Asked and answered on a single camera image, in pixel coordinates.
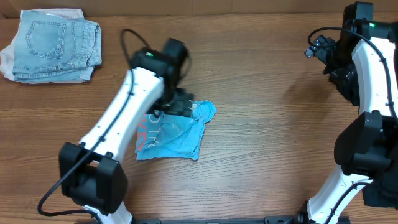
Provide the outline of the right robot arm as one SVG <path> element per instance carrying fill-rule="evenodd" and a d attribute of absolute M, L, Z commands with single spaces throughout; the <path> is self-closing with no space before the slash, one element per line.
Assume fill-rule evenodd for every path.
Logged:
<path fill-rule="evenodd" d="M 370 207 L 397 207 L 397 24 L 345 19 L 340 39 L 308 36 L 308 57 L 325 64 L 358 117 L 337 137 L 336 166 L 304 203 L 296 223 L 347 223 L 341 213 L 358 193 Z"/>

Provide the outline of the light blue printed t-shirt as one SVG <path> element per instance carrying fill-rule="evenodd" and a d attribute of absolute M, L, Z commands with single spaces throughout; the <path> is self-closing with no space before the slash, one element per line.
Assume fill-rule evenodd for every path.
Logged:
<path fill-rule="evenodd" d="M 184 158 L 199 159 L 201 140 L 217 112 L 208 101 L 195 101 L 189 117 L 167 115 L 161 111 L 145 114 L 137 129 L 136 159 Z"/>

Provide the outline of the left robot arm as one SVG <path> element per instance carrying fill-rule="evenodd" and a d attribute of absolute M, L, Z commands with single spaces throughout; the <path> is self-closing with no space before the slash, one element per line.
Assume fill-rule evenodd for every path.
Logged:
<path fill-rule="evenodd" d="M 136 52 L 122 87 L 96 126 L 78 144 L 62 146 L 62 193 L 81 205 L 80 211 L 89 213 L 93 223 L 132 222 L 123 203 L 128 186 L 123 157 L 146 113 L 191 115 L 193 96 L 177 88 L 189 58 L 184 46 Z"/>

